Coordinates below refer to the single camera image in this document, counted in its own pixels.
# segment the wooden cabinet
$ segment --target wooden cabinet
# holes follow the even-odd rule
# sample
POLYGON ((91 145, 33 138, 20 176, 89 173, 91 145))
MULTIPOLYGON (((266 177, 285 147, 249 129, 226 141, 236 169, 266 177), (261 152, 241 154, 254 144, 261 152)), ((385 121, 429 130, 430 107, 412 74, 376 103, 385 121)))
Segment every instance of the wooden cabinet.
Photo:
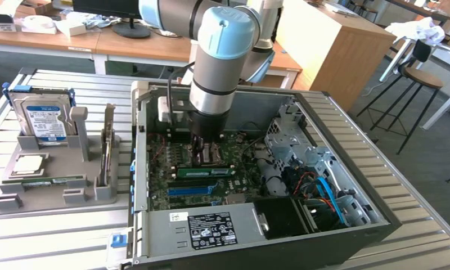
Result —
POLYGON ((277 41, 304 70, 293 89, 326 91, 349 110, 394 39, 362 17, 285 0, 277 41))

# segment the metal table slats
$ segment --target metal table slats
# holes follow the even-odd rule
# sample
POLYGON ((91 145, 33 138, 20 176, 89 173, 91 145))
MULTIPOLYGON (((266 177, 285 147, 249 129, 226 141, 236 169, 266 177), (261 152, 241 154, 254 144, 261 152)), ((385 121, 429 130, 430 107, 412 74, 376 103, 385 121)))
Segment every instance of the metal table slats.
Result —
MULTIPOLYGON (((117 104, 120 194, 115 205, 45 211, 0 217, 0 267, 3 269, 104 269, 109 233, 127 226, 128 178, 132 148, 129 85, 140 78, 37 70, 24 83, 76 89, 79 106, 87 106, 89 134, 103 127, 107 103, 117 104)), ((380 153, 364 133, 320 92, 304 92, 318 116, 384 197, 402 227, 377 245, 361 250, 336 269, 450 269, 450 227, 410 183, 380 153)), ((16 146, 16 115, 0 102, 0 178, 16 146)), ((324 145, 312 130, 317 144, 324 145)))

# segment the bar stool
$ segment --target bar stool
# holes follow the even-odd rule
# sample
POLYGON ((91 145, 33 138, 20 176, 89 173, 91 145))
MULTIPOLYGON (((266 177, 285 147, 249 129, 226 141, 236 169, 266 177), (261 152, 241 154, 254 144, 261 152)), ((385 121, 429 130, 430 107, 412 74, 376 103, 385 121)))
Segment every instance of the bar stool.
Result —
POLYGON ((358 12, 361 12, 364 6, 361 4, 357 4, 354 1, 350 1, 349 4, 346 5, 346 8, 350 10, 350 7, 353 7, 352 8, 353 12, 357 8, 358 8, 358 12))
POLYGON ((369 13, 370 13, 370 14, 376 14, 374 20, 372 21, 373 23, 376 23, 378 11, 374 10, 373 8, 369 8, 369 7, 362 7, 362 8, 360 9, 360 15, 361 15, 361 17, 366 18, 366 16, 369 15, 369 13))
POLYGON ((404 113, 406 107, 409 106, 412 100, 414 99, 417 93, 420 92, 420 90, 422 89, 424 86, 426 87, 430 87, 433 90, 434 90, 434 93, 432 94, 432 97, 430 97, 430 100, 428 102, 428 104, 425 105, 425 108, 418 116, 418 119, 416 121, 416 123, 413 124, 413 127, 410 129, 410 132, 406 133, 405 129, 405 134, 401 134, 398 132, 396 132, 397 134, 405 136, 405 140, 404 140, 404 143, 398 149, 398 152, 397 152, 397 155, 401 153, 412 135, 413 135, 413 132, 416 131, 417 129, 417 125, 425 115, 425 112, 428 111, 429 109, 429 106, 438 94, 438 91, 440 89, 444 87, 444 83, 441 81, 441 79, 438 77, 436 77, 433 74, 428 73, 426 71, 424 70, 418 70, 418 69, 414 69, 412 67, 413 63, 416 62, 416 60, 418 60, 420 62, 426 62, 426 60, 429 59, 429 56, 430 56, 430 52, 432 52, 432 48, 429 45, 426 45, 422 41, 417 41, 417 44, 416 44, 416 47, 413 49, 413 52, 412 52, 412 57, 410 59, 402 63, 398 67, 398 71, 400 71, 400 76, 397 77, 397 79, 392 82, 392 84, 385 88, 385 90, 378 94, 378 96, 374 98, 374 100, 372 100, 372 102, 365 106, 365 108, 360 111, 360 113, 357 114, 357 117, 364 113, 364 111, 366 110, 374 110, 374 111, 378 111, 373 108, 369 108, 372 106, 372 104, 374 104, 374 102, 378 100, 378 98, 385 94, 385 92, 390 89, 390 87, 398 82, 398 80, 405 77, 405 78, 409 78, 413 80, 412 84, 408 86, 408 88, 405 89, 405 91, 402 92, 402 94, 400 95, 400 97, 397 98, 397 100, 393 102, 393 104, 390 105, 389 109, 384 112, 384 111, 378 111, 382 113, 382 116, 380 117, 378 121, 374 122, 370 130, 373 130, 376 127, 378 127, 378 124, 380 122, 384 120, 385 116, 386 115, 390 115, 394 117, 394 120, 392 121, 389 127, 385 129, 382 127, 378 127, 378 128, 382 128, 385 129, 386 131, 390 130, 393 124, 397 122, 397 120, 400 121, 400 116, 401 114, 404 113), (392 109, 394 108, 394 106, 397 105, 397 103, 400 102, 400 100, 404 98, 405 94, 410 91, 412 87, 416 85, 416 84, 420 84, 416 92, 413 93, 410 99, 406 101, 405 103, 405 106, 404 108, 400 110, 398 112, 398 115, 392 115, 390 114, 390 111, 392 109))

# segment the robotic arm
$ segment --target robotic arm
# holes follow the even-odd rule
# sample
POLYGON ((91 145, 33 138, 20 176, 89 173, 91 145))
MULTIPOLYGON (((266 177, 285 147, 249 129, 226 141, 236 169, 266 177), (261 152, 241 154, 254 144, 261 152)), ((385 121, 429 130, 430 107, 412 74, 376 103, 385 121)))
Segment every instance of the robotic arm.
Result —
POLYGON ((196 111, 188 113, 197 151, 224 130, 240 78, 260 82, 273 60, 270 37, 282 0, 252 2, 262 16, 254 8, 210 0, 139 2, 151 25, 198 41, 189 97, 196 111))

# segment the power supply label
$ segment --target power supply label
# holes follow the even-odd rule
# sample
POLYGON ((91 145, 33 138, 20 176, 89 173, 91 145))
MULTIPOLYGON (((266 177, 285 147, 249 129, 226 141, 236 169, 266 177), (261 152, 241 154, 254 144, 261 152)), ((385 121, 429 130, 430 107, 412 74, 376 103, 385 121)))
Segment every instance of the power supply label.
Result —
POLYGON ((192 248, 196 250, 238 243, 229 212, 189 215, 188 226, 191 228, 192 248))
POLYGON ((64 123, 60 121, 60 108, 57 106, 28 106, 28 118, 35 136, 43 141, 56 142, 67 138, 64 123))

